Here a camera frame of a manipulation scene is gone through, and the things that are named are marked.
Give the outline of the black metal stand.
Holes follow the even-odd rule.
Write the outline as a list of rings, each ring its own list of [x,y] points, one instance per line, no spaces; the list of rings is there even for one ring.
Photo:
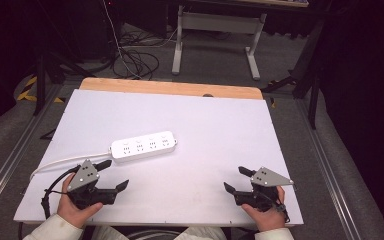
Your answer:
[[[93,77],[93,74],[79,65],[75,64],[73,61],[64,57],[63,55],[56,52],[45,51],[40,53],[36,61],[36,76],[37,76],[37,86],[36,86],[36,107],[33,113],[34,116],[37,116],[42,109],[45,107],[46,103],[46,77],[49,77],[52,83],[61,84],[65,81],[65,76],[61,65],[65,65],[69,69],[73,70],[77,75],[83,77]]]
[[[273,82],[262,89],[263,93],[270,93],[287,84],[295,82],[296,85],[292,91],[292,95],[296,99],[303,99],[307,92],[311,91],[307,118],[313,129],[316,128],[315,118],[320,89],[320,79],[317,76],[317,70],[315,69],[314,52],[318,47],[323,27],[324,20],[318,20],[311,31],[294,68],[290,71],[290,75],[278,82]]]

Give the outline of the white board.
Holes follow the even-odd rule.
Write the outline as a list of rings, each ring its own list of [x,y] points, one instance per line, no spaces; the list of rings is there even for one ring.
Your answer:
[[[162,131],[171,131],[177,140],[173,152],[115,163],[102,171],[97,183],[101,189],[129,183],[92,223],[250,226],[252,219],[235,204],[224,182],[250,190],[239,166],[288,173],[263,100],[76,90],[15,220],[42,222],[44,191],[67,169],[87,157],[107,159],[116,140]]]

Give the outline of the aluminium floor rail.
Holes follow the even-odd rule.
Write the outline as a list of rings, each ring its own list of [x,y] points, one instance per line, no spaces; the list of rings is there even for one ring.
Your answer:
[[[308,120],[308,111],[303,100],[295,101],[298,111],[300,112],[307,131],[310,135],[311,142],[316,151],[317,162],[332,199],[333,205],[340,219],[341,225],[344,229],[347,240],[361,240],[361,235],[356,227],[354,219],[350,213],[346,199],[338,184],[336,176],[327,158],[326,152],[322,146],[319,135],[315,129],[312,128]]]
[[[49,87],[45,104],[37,114],[35,102],[21,101],[0,117],[0,195],[62,88],[61,84]]]

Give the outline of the white metal table frame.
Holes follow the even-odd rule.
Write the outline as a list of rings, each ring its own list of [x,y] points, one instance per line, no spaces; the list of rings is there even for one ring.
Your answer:
[[[177,38],[174,50],[172,74],[180,73],[182,59],[182,33],[184,30],[219,31],[239,34],[252,34],[250,46],[244,48],[252,79],[260,79],[259,69],[255,60],[255,51],[265,25],[267,15],[261,14],[259,18],[246,18],[238,16],[224,16],[216,14],[191,13],[183,5],[177,11]]]

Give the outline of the wooden table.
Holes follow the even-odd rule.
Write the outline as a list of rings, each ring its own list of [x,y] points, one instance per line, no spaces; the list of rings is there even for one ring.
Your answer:
[[[185,96],[206,96],[219,98],[257,99],[263,94],[255,87],[209,85],[195,83],[177,83],[165,81],[144,81],[109,78],[85,78],[80,84],[81,90],[110,92],[168,94]]]

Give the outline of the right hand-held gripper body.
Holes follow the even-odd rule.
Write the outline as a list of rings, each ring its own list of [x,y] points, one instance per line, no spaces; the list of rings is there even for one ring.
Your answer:
[[[266,167],[255,170],[250,178],[252,190],[250,192],[237,191],[233,195],[238,206],[248,204],[260,212],[266,212],[272,207],[281,211],[285,209],[279,198],[278,186],[293,185],[294,181],[286,178]]]

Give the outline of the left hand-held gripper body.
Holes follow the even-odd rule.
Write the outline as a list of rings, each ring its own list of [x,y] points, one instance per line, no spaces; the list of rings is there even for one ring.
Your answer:
[[[111,205],[115,202],[116,189],[98,189],[96,184],[100,171],[94,168],[94,163],[85,160],[76,171],[68,185],[68,196],[78,209],[85,209],[95,203]]]

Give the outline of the person's left hand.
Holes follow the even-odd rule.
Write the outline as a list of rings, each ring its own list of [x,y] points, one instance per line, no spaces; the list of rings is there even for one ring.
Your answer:
[[[98,202],[85,209],[78,209],[67,194],[68,185],[74,176],[75,174],[71,173],[62,183],[62,194],[59,200],[57,214],[74,227],[82,228],[89,218],[103,208],[103,204]]]

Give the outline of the white power strip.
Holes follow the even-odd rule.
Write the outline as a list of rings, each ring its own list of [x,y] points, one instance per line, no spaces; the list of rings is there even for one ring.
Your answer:
[[[114,141],[110,145],[110,152],[117,163],[122,163],[170,153],[176,145],[173,133],[163,131]]]

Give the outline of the person's right hand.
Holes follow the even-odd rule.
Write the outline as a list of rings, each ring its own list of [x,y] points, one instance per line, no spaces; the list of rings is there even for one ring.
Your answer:
[[[254,220],[260,232],[285,227],[285,213],[276,208],[271,208],[266,212],[260,212],[248,204],[243,204],[241,208]]]

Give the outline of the yellow and black floor tape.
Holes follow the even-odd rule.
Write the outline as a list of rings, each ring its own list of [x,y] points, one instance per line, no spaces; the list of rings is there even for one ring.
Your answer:
[[[21,93],[18,95],[17,100],[22,101],[31,101],[31,102],[36,102],[38,100],[36,95],[32,95],[32,89],[33,86],[37,82],[37,77],[32,76],[28,79],[28,81],[25,83],[23,89],[21,90]]]

